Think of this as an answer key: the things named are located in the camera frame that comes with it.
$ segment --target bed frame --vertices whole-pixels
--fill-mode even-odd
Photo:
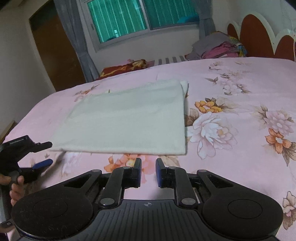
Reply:
[[[259,13],[246,15],[241,25],[228,24],[230,36],[240,40],[248,57],[283,58],[294,61],[293,31],[284,29],[275,36],[268,21]]]

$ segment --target finger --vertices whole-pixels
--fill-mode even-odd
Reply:
[[[24,179],[23,176],[19,176],[19,177],[17,178],[17,183],[18,183],[21,187],[24,185],[24,181],[25,181],[25,179]]]
[[[12,191],[12,190],[9,192],[9,195],[10,195],[11,199],[14,199],[15,201],[18,201],[23,197],[22,194],[17,193],[17,192]]]
[[[16,202],[17,202],[17,201],[14,200],[14,199],[11,199],[11,201],[10,201],[10,203],[11,203],[12,206],[14,206],[14,205],[16,204]]]
[[[8,185],[11,181],[11,177],[0,174],[0,185]]]
[[[15,183],[11,185],[11,190],[17,192],[21,195],[24,195],[24,187],[21,185],[16,185]]]

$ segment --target folded towel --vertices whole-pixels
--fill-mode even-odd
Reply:
[[[187,88],[186,81],[164,80],[90,95],[73,108],[53,135],[52,150],[185,154]]]

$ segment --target pile of clothes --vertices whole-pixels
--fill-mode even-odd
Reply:
[[[245,57],[247,51],[236,38],[222,32],[215,32],[195,42],[192,52],[185,55],[187,60],[206,58]]]

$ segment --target red headboard panel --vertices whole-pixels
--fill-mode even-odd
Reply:
[[[233,24],[228,25],[227,31],[230,36],[238,38]],[[294,61],[293,38],[285,35],[274,54],[265,26],[252,14],[243,19],[239,40],[248,51],[248,57],[284,58]]]

